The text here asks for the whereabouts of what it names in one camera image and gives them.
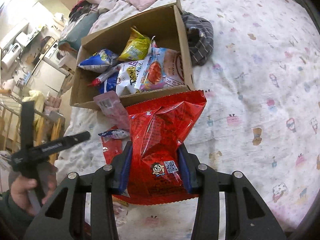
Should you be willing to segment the person's left hand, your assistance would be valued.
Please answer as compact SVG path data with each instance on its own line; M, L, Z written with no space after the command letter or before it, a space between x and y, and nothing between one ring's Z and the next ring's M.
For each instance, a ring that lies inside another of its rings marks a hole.
M54 165L49 164L49 169L50 171L47 178L48 191L46 196L42 199L43 205L53 194L57 187L57 168ZM37 187L37 181L35 179L29 179L22 175L19 175L12 183L10 189L10 194L14 203L31 216L35 216L38 213L38 211L35 211L35 209L33 208L28 197L28 192L33 190L35 187Z

